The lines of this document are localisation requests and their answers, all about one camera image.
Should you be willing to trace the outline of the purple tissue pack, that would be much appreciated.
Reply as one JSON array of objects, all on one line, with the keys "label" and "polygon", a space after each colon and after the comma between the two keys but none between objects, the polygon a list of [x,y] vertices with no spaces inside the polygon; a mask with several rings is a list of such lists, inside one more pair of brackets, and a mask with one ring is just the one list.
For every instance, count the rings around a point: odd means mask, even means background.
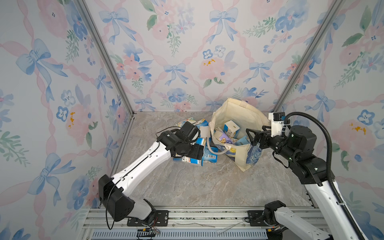
[{"label": "purple tissue pack", "polygon": [[222,144],[231,144],[233,145],[233,141],[230,137],[228,137],[226,134],[221,134],[217,139],[222,143]]}]

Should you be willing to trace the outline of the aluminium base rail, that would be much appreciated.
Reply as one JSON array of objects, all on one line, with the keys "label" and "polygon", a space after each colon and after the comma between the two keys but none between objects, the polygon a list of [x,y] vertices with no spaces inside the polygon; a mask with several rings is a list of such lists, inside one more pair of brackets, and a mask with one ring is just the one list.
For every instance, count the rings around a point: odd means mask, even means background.
[{"label": "aluminium base rail", "polygon": [[92,209],[79,240],[297,240],[285,227],[251,227],[249,210],[262,207],[157,207],[168,210],[167,227],[128,227],[127,219],[112,223],[104,208]]}]

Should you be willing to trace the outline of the light blue tissue pack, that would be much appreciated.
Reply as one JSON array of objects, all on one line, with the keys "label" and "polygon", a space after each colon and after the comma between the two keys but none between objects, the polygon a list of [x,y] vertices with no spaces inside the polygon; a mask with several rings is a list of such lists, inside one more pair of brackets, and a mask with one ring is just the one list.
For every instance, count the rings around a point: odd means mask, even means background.
[{"label": "light blue tissue pack", "polygon": [[248,145],[250,144],[250,139],[248,136],[244,136],[240,139],[238,139],[235,143],[236,146],[243,146],[243,145]]}]

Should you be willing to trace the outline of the black mounting plate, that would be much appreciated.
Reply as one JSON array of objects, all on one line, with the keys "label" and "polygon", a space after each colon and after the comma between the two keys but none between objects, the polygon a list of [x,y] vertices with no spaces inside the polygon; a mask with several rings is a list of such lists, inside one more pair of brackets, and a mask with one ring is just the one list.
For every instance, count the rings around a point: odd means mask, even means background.
[{"label": "black mounting plate", "polygon": [[128,227],[167,227],[169,221],[168,210],[156,210],[151,213],[145,220],[128,217]]},{"label": "black mounting plate", "polygon": [[249,223],[251,227],[266,227],[263,210],[249,210],[247,216],[244,218],[246,223]]}]

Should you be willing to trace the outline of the right aluminium corner post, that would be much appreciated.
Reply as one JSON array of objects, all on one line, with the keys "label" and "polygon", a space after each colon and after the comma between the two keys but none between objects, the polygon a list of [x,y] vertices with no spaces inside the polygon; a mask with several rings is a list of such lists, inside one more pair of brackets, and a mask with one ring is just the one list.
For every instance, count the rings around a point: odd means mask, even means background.
[{"label": "right aluminium corner post", "polygon": [[308,47],[306,48],[301,58],[301,61],[298,64],[297,69],[294,70],[294,72],[292,73],[291,78],[288,80],[288,83],[283,89],[282,94],[279,96],[277,103],[272,108],[272,112],[277,112],[283,106],[285,99],[290,94],[291,90],[296,84],[296,81],[299,79],[305,67],[307,66],[307,63],[315,54],[315,51],[317,50],[320,41],[326,35],[328,28],[330,28],[330,25],[335,20],[343,4],[343,0],[335,0],[331,2],[331,5],[323,18],[323,22],[319,25],[318,29],[316,30],[313,40],[309,43]]}]

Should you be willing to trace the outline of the aluminium corner post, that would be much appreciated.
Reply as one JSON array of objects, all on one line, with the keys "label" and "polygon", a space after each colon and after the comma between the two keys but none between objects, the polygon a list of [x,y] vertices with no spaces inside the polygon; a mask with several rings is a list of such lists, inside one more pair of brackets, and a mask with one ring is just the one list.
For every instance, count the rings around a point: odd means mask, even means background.
[{"label": "aluminium corner post", "polygon": [[133,109],[129,103],[127,94],[124,91],[124,86],[121,83],[121,81],[119,80],[117,72],[116,72],[115,68],[113,67],[112,61],[111,61],[110,56],[108,54],[108,51],[105,47],[105,44],[103,43],[102,37],[101,37],[101,35],[97,29],[97,26],[96,26],[95,21],[92,17],[92,14],[91,14],[88,6],[87,6],[86,1],[74,0],[74,3],[76,5],[76,7],[79,8],[80,15],[83,18],[86,27],[89,28],[90,35],[94,39],[95,46],[96,46],[99,54],[101,55],[102,62],[105,64],[107,71],[112,78],[113,83],[116,85],[116,87],[118,89],[117,91],[122,98],[123,104],[127,108],[129,114],[131,116],[133,116],[134,111],[133,111]]},{"label": "aluminium corner post", "polygon": [[294,70],[294,72],[292,73],[291,78],[288,80],[288,83],[283,89],[282,94],[279,96],[277,103],[272,108],[272,112],[277,112],[283,106],[285,99],[290,94],[291,90],[296,84],[296,81],[299,79],[305,67],[307,66],[307,63],[315,54],[315,51],[317,50],[320,41],[326,35],[328,28],[330,28],[330,25],[335,20],[343,4],[343,0],[335,0],[331,2],[331,5],[323,18],[323,22],[319,25],[318,29],[316,30],[313,40],[309,43],[308,47],[306,48],[301,58],[301,61],[298,64],[297,69]]}]

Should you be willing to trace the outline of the blue white tissue pack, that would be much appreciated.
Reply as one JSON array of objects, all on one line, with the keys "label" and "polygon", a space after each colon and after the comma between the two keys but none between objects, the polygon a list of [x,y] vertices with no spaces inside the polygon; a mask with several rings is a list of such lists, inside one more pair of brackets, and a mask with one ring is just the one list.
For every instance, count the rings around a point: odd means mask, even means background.
[{"label": "blue white tissue pack", "polygon": [[236,138],[240,129],[233,120],[229,120],[224,124],[223,132],[230,138]]},{"label": "blue white tissue pack", "polygon": [[198,121],[196,126],[200,130],[200,138],[206,139],[210,137],[209,123],[205,119]]}]

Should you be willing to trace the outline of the blue cartoon tissue pack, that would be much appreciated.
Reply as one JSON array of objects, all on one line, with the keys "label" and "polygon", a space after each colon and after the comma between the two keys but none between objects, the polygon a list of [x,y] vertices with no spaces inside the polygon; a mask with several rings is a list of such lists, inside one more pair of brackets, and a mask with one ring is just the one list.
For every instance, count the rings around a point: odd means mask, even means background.
[{"label": "blue cartoon tissue pack", "polygon": [[197,165],[197,166],[203,166],[202,160],[197,160],[197,159],[193,159],[193,158],[189,158],[189,157],[185,157],[185,156],[173,158],[173,160],[176,162],[184,162],[184,163],[193,164],[193,165]]}]

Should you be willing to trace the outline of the left aluminium corner post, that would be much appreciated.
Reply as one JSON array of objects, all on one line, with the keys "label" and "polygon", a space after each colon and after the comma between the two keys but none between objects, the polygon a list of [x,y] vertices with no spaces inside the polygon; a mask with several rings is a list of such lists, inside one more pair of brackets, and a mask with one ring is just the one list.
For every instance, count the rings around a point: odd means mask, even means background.
[{"label": "left aluminium corner post", "polygon": [[86,1],[74,0],[74,3],[76,5],[76,7],[79,8],[80,15],[83,18],[86,27],[89,28],[90,35],[94,39],[95,46],[96,46],[99,54],[101,55],[102,62],[105,64],[107,71],[112,78],[113,83],[116,85],[116,87],[118,89],[117,91],[122,98],[123,104],[127,108],[129,114],[131,116],[133,116],[134,111],[133,111],[133,109],[129,103],[127,94],[124,91],[124,86],[121,83],[121,81],[119,80],[117,72],[116,72],[115,68],[113,67],[112,61],[111,61],[110,56],[108,54],[108,51],[105,47],[105,44],[103,43],[102,37],[101,37],[101,35],[97,29],[97,26],[96,26],[95,21],[92,17],[92,14],[91,14],[88,6],[87,6]]}]

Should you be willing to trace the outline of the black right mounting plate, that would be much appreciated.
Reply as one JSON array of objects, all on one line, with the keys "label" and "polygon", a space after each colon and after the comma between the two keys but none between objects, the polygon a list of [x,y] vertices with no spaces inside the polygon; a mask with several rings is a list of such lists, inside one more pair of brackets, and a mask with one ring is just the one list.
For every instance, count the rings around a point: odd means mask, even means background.
[{"label": "black right mounting plate", "polygon": [[263,210],[249,210],[247,216],[244,218],[246,223],[249,223],[251,227],[266,227]]}]

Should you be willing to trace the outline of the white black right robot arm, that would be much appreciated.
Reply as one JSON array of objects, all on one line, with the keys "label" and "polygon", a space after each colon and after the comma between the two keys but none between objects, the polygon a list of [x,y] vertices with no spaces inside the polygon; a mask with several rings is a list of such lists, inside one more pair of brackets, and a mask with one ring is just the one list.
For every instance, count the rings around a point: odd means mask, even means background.
[{"label": "white black right robot arm", "polygon": [[266,126],[261,131],[247,129],[246,133],[252,145],[272,149],[274,156],[288,161],[286,167],[315,200],[331,232],[326,233],[298,217],[281,201],[266,204],[263,215],[254,218],[254,222],[287,228],[303,240],[367,239],[341,197],[329,165],[313,154],[317,137],[309,128],[293,126],[288,137],[272,136]]}]

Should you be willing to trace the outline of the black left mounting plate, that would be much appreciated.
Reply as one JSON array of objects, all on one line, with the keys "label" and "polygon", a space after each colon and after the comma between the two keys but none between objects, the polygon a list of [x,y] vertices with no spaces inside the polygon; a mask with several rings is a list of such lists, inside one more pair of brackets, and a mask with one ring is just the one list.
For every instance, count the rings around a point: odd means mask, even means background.
[{"label": "black left mounting plate", "polygon": [[156,210],[151,213],[145,220],[128,217],[128,227],[167,227],[169,221],[168,210]]}]

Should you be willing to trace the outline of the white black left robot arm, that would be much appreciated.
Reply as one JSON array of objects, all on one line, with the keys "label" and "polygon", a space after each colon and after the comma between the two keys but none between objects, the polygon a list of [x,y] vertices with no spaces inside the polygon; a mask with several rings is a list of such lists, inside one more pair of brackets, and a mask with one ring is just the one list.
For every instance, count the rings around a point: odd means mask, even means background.
[{"label": "white black left robot arm", "polygon": [[200,160],[204,146],[197,144],[200,129],[190,122],[180,128],[162,131],[149,149],[122,171],[99,179],[99,198],[106,215],[115,222],[126,217],[136,218],[148,225],[155,220],[156,209],[148,200],[134,200],[130,196],[153,170],[174,157]]}]

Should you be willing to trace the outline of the cream canvas tote bag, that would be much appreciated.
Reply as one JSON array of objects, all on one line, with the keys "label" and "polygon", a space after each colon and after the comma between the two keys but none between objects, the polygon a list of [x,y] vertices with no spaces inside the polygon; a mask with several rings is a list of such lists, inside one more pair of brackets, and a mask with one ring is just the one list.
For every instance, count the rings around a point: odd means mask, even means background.
[{"label": "cream canvas tote bag", "polygon": [[267,117],[252,105],[228,98],[212,115],[210,137],[218,154],[229,157],[244,172],[261,156],[261,149],[251,145],[246,129],[261,130],[269,125]]}]

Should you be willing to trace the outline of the blue white tissue pack back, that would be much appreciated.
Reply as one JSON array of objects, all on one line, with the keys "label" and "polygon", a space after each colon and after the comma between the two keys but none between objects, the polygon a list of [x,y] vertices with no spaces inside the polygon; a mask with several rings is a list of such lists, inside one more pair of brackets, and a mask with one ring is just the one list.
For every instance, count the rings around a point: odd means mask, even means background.
[{"label": "blue white tissue pack back", "polygon": [[200,138],[206,139],[210,137],[209,123],[205,119],[198,121],[196,126],[200,130]]}]

